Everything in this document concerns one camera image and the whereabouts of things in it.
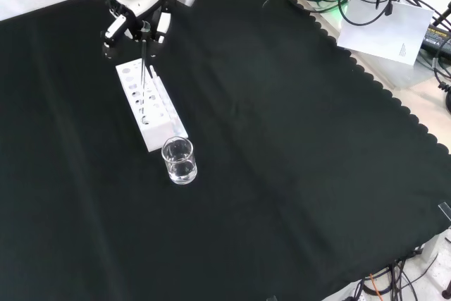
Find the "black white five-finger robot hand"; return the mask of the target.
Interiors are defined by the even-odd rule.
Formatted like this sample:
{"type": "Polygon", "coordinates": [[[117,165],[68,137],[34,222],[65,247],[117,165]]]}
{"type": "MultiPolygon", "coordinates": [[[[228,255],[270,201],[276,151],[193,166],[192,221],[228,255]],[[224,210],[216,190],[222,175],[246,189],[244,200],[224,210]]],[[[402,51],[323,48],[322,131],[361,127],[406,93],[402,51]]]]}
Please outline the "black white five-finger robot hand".
{"type": "Polygon", "coordinates": [[[108,0],[114,21],[101,33],[102,51],[113,58],[121,37],[143,43],[142,49],[154,55],[164,43],[171,24],[170,7],[177,0],[108,0]]]}

